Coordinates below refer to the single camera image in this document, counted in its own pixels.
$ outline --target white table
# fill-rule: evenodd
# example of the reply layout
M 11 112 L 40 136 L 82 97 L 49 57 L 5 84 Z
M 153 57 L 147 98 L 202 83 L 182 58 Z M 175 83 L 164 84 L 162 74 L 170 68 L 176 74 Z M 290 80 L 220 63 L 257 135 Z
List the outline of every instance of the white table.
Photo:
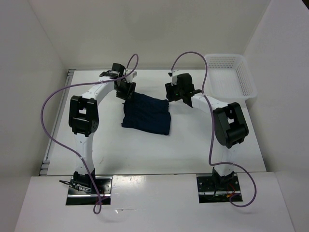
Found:
M 71 83 L 95 82 L 102 70 L 75 71 Z M 195 88 L 201 88 L 204 70 L 184 70 L 190 73 Z M 171 82 L 168 70 L 138 70 L 134 79 L 136 91 L 154 98 L 165 99 L 164 84 Z M 72 95 L 81 95 L 90 86 L 74 87 L 64 99 L 64 109 L 59 117 L 54 137 L 75 148 L 75 140 L 68 125 L 69 106 Z M 121 127 L 124 117 L 121 99 L 111 92 L 98 107 L 99 128 L 93 141 L 93 161 L 96 174 L 190 174 L 210 173 L 208 155 L 211 139 L 210 115 L 193 109 L 182 101 L 171 102 L 170 135 L 157 135 Z M 249 172 L 265 172 L 262 155 L 254 134 L 248 110 L 240 102 L 249 128 L 249 135 L 239 146 L 235 163 Z M 215 140 L 213 161 L 220 161 L 223 147 Z M 47 175 L 72 175 L 75 155 L 66 149 L 51 144 Z
M 244 204 L 253 195 L 240 173 Z M 253 173 L 255 202 L 239 209 L 198 203 L 196 175 L 114 176 L 111 205 L 94 215 L 92 205 L 65 206 L 68 176 L 32 177 L 15 232 L 293 232 L 274 173 Z

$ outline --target wall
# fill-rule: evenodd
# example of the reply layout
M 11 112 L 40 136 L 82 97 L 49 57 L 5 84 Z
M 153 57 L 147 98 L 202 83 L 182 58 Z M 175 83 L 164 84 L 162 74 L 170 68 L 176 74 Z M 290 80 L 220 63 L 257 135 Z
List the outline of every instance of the wall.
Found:
M 258 91 L 247 102 L 254 130 L 297 232 L 309 227 L 308 22 L 302 0 L 272 0 L 244 53 Z
M 27 1 L 0 1 L 0 35 L 0 226 L 11 232 L 48 142 L 41 105 L 64 85 L 66 71 Z M 49 129 L 59 98 L 45 112 Z
M 170 68 L 184 51 L 240 53 L 269 0 L 29 0 L 67 68 Z M 203 67 L 196 56 L 182 67 Z

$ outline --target purple cable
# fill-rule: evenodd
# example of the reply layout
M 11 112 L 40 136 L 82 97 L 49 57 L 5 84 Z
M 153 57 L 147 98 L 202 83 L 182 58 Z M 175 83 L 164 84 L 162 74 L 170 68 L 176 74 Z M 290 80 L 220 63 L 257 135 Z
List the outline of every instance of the purple cable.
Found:
M 232 198 L 235 197 L 235 196 L 237 196 L 237 195 L 240 195 L 240 193 L 234 194 L 233 196 L 231 196 L 231 197 L 229 198 L 229 200 L 230 200 L 230 202 L 231 202 L 231 204 L 232 204 L 233 206 L 240 207 L 240 208 L 244 208 L 244 207 L 246 207 L 246 206 L 252 204 L 252 202 L 254 202 L 254 200 L 255 200 L 255 198 L 256 198 L 257 188 L 256 188 L 255 181 L 254 181 L 254 179 L 252 178 L 252 176 L 250 175 L 250 173 L 249 173 L 246 169 L 244 169 L 243 167 L 241 167 L 241 166 L 238 165 L 238 164 L 231 163 L 231 162 L 219 162 L 219 163 L 212 163 L 212 162 L 211 162 L 212 149 L 213 149 L 213 141 L 214 141 L 214 132 L 215 132 L 215 125 L 214 125 L 215 122 L 214 122 L 214 116 L 213 116 L 213 112 L 212 112 L 211 103 L 210 103 L 210 101 L 208 100 L 208 98 L 206 97 L 205 92 L 204 92 L 204 87 L 205 87 L 206 77 L 207 77 L 207 72 L 208 72 L 207 61 L 206 61 L 205 58 L 204 58 L 200 53 L 198 53 L 198 52 L 192 52 L 192 51 L 190 51 L 190 52 L 184 52 L 184 53 L 180 54 L 180 55 L 177 57 L 177 59 L 175 60 L 173 66 L 172 66 L 172 68 L 171 68 L 171 70 L 174 69 L 174 66 L 175 66 L 176 62 L 178 61 L 178 59 L 179 59 L 180 57 L 182 57 L 183 55 L 185 55 L 185 54 L 196 54 L 196 55 L 200 56 L 200 57 L 203 59 L 204 63 L 205 63 L 205 77 L 204 77 L 203 85 L 202 85 L 202 94 L 203 94 L 203 96 L 204 96 L 204 98 L 205 98 L 205 100 L 207 101 L 207 104 L 208 104 L 208 106 L 209 106 L 209 109 L 210 109 L 210 112 L 211 112 L 211 121 L 212 121 L 211 146 L 210 146 L 210 149 L 209 149 L 208 164 L 209 164 L 210 166 L 217 166 L 217 165 L 222 165 L 222 164 L 233 165 L 233 166 L 236 166 L 236 167 L 239 167 L 240 169 L 242 169 L 242 170 L 250 177 L 250 179 L 252 180 L 253 186 L 254 186 L 254 195 L 253 195 L 251 201 L 249 201 L 247 204 L 244 204 L 244 205 L 237 205 L 237 204 L 234 204 L 234 203 L 232 202 Z
M 62 147 L 64 147 L 64 148 L 70 150 L 71 152 L 75 153 L 79 158 L 81 158 L 81 160 L 82 160 L 82 162 L 83 162 L 83 164 L 84 164 L 84 166 L 85 166 L 85 168 L 86 168 L 86 170 L 87 170 L 87 173 L 88 173 L 88 175 L 89 175 L 89 177 L 90 177 L 90 180 L 91 180 L 91 182 L 92 182 L 92 184 L 93 184 L 93 186 L 94 186 L 94 188 L 95 188 L 96 194 L 98 195 L 98 202 L 96 202 L 96 203 L 95 203 L 95 206 L 93 207 L 93 212 L 94 212 L 95 214 L 99 214 L 99 213 L 101 212 L 101 209 L 102 209 L 102 198 L 101 198 L 101 196 L 100 196 L 98 187 L 97 187 L 97 185 L 96 185 L 94 179 L 92 178 L 92 175 L 91 175 L 91 173 L 90 173 L 90 170 L 89 170 L 89 168 L 88 168 L 88 166 L 87 166 L 85 160 L 83 159 L 83 157 L 82 157 L 77 151 L 75 151 L 74 149 L 72 149 L 72 148 L 70 148 L 70 147 L 64 145 L 63 143 L 57 141 L 57 140 L 54 139 L 54 138 L 52 137 L 52 135 L 47 131 L 47 129 L 46 129 L 46 127 L 45 127 L 45 124 L 44 124 L 44 119 L 43 119 L 44 108 L 45 108 L 47 102 L 48 102 L 56 93 L 58 93 L 58 92 L 60 92 L 60 91 L 63 91 L 64 89 L 71 88 L 71 87 L 76 87 L 76 86 L 97 85 L 97 84 L 102 84 L 102 83 L 107 83 L 107 82 L 112 82 L 112 81 L 118 81 L 118 80 L 122 80 L 122 79 L 126 78 L 127 76 L 131 75 L 131 74 L 135 71 L 135 69 L 136 69 L 136 67 L 137 67 L 137 65 L 138 65 L 138 63 L 139 63 L 139 55 L 134 54 L 133 56 L 131 56 L 130 61 L 132 60 L 133 57 L 136 57 L 136 64 L 135 64 L 134 68 L 132 69 L 132 71 L 129 72 L 128 74 L 126 74 L 126 75 L 124 75 L 124 76 L 122 76 L 122 77 L 119 77 L 119 78 L 117 78 L 117 79 L 111 79 L 111 80 L 102 81 L 102 82 L 81 83 L 81 84 L 75 84 L 75 85 L 71 85 L 71 86 L 62 87 L 62 88 L 56 90 L 55 92 L 53 92 L 51 95 L 49 95 L 49 96 L 47 97 L 47 99 L 44 101 L 43 106 L 42 106 L 42 109 L 41 109 L 41 124 L 42 124 L 43 130 L 44 130 L 44 132 L 47 134 L 47 136 L 48 136 L 52 141 L 54 141 L 56 144 L 58 144 L 58 145 L 60 145 L 60 146 L 62 146 Z M 96 212 L 96 206 L 97 206 L 98 204 L 99 204 L 99 210 L 98 210 L 98 212 Z

